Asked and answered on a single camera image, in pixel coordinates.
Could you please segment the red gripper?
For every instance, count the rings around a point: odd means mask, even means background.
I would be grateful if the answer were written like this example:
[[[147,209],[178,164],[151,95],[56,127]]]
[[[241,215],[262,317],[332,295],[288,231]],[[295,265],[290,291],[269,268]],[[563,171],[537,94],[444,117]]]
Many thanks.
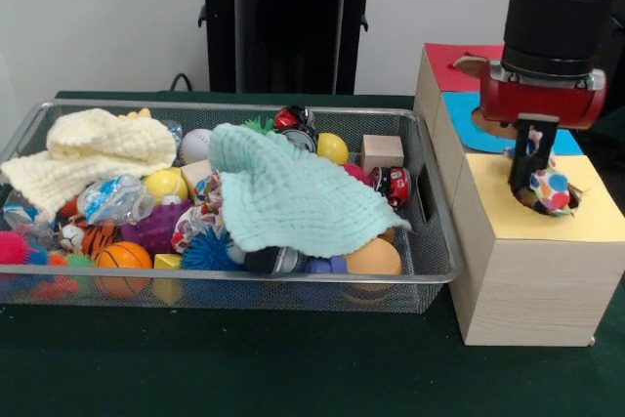
[[[606,95],[602,70],[577,80],[544,80],[518,75],[500,63],[487,63],[479,73],[480,108],[488,120],[515,123],[521,119],[555,122],[561,128],[588,129],[598,119]],[[509,175],[511,189],[528,186],[532,173],[527,152],[531,123],[517,123],[516,142]],[[535,127],[535,169],[553,165],[558,128]]]

